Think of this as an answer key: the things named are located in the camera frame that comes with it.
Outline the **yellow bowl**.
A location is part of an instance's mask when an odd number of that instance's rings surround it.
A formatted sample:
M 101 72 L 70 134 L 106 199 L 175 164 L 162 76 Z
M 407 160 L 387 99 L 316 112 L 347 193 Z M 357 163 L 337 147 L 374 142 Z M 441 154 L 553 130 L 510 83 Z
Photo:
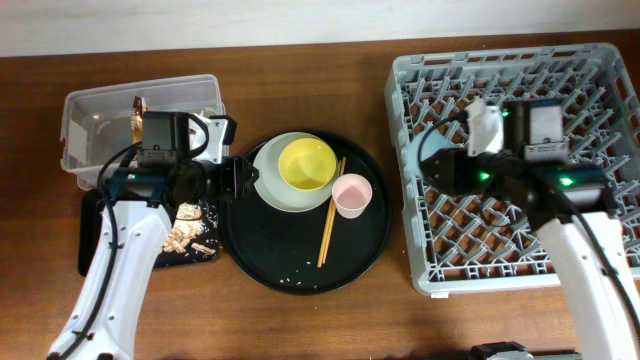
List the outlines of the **yellow bowl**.
M 316 191 L 329 184 L 337 169 L 333 149 L 316 138 L 300 138 L 284 147 L 278 159 L 278 171 L 290 187 Z

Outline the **pink plastic cup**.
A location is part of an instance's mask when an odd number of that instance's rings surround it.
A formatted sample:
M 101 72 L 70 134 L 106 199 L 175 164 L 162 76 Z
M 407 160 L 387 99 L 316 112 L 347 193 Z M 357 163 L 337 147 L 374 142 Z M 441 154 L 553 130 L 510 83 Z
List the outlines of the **pink plastic cup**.
M 342 175 L 332 187 L 332 199 L 336 210 L 346 219 L 359 217 L 369 205 L 372 196 L 371 184 L 359 174 Z

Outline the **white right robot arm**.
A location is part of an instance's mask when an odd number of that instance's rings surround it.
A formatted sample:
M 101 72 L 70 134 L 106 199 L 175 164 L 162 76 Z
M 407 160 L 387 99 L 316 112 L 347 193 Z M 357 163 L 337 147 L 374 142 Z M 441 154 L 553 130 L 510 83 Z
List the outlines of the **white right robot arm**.
M 553 263 L 584 358 L 638 358 L 639 293 L 599 166 L 442 148 L 415 154 L 410 168 L 441 193 L 485 194 L 520 207 Z

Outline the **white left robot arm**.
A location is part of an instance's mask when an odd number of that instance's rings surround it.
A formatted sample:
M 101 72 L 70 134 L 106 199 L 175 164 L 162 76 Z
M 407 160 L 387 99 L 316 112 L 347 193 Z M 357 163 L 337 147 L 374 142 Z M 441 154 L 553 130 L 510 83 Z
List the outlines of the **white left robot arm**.
M 131 359 L 151 272 L 172 220 L 168 207 L 246 196 L 259 177 L 248 160 L 132 167 L 121 162 L 99 182 L 99 240 L 76 305 L 50 359 Z

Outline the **food scraps pile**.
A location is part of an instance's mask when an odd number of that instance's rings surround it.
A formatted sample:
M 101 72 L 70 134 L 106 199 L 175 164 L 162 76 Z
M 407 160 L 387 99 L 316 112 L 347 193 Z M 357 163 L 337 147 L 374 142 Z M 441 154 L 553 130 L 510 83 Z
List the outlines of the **food scraps pile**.
M 219 248 L 217 215 L 207 203 L 178 207 L 172 228 L 162 245 L 164 253 L 194 253 L 214 257 Z

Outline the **blue plastic cup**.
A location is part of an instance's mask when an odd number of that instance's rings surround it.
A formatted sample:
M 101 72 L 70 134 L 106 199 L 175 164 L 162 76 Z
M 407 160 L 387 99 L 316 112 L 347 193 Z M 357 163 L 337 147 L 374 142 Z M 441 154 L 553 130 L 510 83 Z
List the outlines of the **blue plastic cup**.
M 407 146 L 406 166 L 408 173 L 412 176 L 422 176 L 419 169 L 421 160 L 426 160 L 441 149 L 454 147 L 454 144 L 438 131 L 433 131 L 425 141 L 422 141 L 425 134 L 425 131 L 419 133 Z

